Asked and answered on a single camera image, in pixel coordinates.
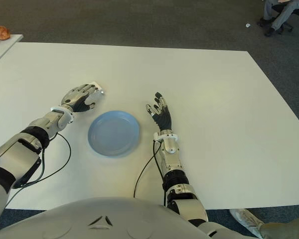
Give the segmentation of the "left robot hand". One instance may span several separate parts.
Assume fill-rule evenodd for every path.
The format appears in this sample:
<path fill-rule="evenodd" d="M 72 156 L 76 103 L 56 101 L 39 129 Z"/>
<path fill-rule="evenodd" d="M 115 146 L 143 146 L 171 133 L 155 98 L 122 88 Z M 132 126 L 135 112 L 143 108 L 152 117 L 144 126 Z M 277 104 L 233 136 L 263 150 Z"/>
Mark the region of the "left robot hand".
<path fill-rule="evenodd" d="M 95 84 L 83 84 L 71 89 L 61 100 L 61 106 L 74 113 L 92 110 L 96 104 L 94 96 L 97 92 Z"/>

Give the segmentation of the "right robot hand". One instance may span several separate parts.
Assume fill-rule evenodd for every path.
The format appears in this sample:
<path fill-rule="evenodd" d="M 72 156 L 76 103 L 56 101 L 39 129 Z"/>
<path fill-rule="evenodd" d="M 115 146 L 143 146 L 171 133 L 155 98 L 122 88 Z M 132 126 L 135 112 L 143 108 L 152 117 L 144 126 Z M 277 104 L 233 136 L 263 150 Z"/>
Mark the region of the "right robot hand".
<path fill-rule="evenodd" d="M 161 93 L 156 92 L 153 106 L 147 104 L 146 111 L 150 114 L 160 131 L 172 130 L 172 119 L 167 103 Z"/>

